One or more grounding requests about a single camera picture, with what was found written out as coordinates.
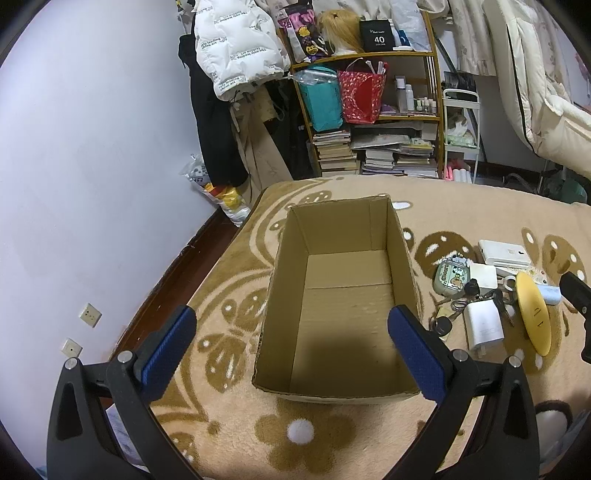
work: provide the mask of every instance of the white box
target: white box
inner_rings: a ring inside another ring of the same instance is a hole
[[[473,278],[478,282],[481,294],[485,294],[498,288],[498,283],[496,281],[496,267],[494,265],[472,262],[470,264],[470,279]]]
[[[464,309],[470,350],[500,342],[505,335],[501,317],[493,300],[474,301]]]

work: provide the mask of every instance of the bookshelf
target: bookshelf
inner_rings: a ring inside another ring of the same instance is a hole
[[[302,63],[292,63],[291,65],[291,73],[295,73],[298,70],[302,70],[311,66],[316,66],[323,64],[324,66],[330,67],[332,63],[338,63],[340,61],[353,61],[355,59],[361,57],[383,57],[387,59],[388,57],[417,57],[418,59],[423,60],[424,66],[424,77],[419,78],[407,78],[407,83],[410,83],[413,88],[415,85],[425,85],[427,88],[427,94],[429,98],[433,98],[437,102],[437,115],[380,115],[376,124],[380,122],[392,122],[396,120],[421,120],[424,122],[437,122],[437,139],[435,141],[435,149],[436,149],[436,160],[437,160],[437,169],[439,172],[439,176],[442,177],[443,174],[443,160],[444,160],[444,142],[443,142],[443,121],[441,121],[441,113],[443,112],[443,94],[441,92],[441,78],[439,74],[439,61],[437,58],[437,47],[435,44],[435,39],[433,37],[433,28],[431,26],[431,21],[429,19],[428,13],[421,11],[423,15],[423,19],[425,20],[425,26],[427,27],[427,35],[429,37],[429,43],[431,45],[430,52],[422,52],[422,51],[410,51],[410,50],[398,50],[398,51],[384,51],[384,52],[366,52],[366,53],[357,53],[357,54],[350,54],[350,55],[340,55],[340,56],[333,56],[326,59],[316,60],[312,63],[302,62]],[[396,71],[396,74],[404,74],[403,71]],[[306,125],[306,131],[308,133],[308,138],[310,142],[312,142],[312,137],[314,136],[314,129],[312,128],[312,124],[310,122],[310,117],[308,116],[308,112],[306,110],[306,106],[304,104],[304,100],[302,98],[300,88],[297,82],[295,84],[295,91],[298,96],[298,100],[300,101],[300,107],[302,113],[304,114],[304,123]],[[318,152],[316,147],[312,145],[312,153],[313,153],[313,162],[312,162],[312,169],[316,176],[322,176],[322,171],[320,169],[320,163],[318,161]]]

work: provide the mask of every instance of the cardboard box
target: cardboard box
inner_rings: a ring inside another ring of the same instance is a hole
[[[291,400],[374,403],[418,387],[388,335],[418,288],[387,196],[290,209],[271,278],[255,387]]]

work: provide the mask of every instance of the screw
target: screw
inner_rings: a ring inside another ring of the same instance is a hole
[[[72,368],[74,368],[76,365],[78,365],[78,360],[75,357],[72,357],[66,360],[64,367],[66,367],[68,370],[72,370]]]
[[[521,359],[518,356],[511,355],[509,357],[509,365],[514,368],[519,368],[521,366]]]
[[[117,355],[117,360],[122,364],[126,364],[134,357],[134,354],[131,353],[129,350],[123,350],[119,355]]]
[[[458,348],[453,351],[453,357],[458,362],[465,362],[466,360],[468,360],[468,353],[465,350]]]

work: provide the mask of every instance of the white puffer jacket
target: white puffer jacket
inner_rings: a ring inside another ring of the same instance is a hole
[[[253,92],[289,69],[273,20],[254,0],[200,0],[193,11],[197,62],[219,99]]]

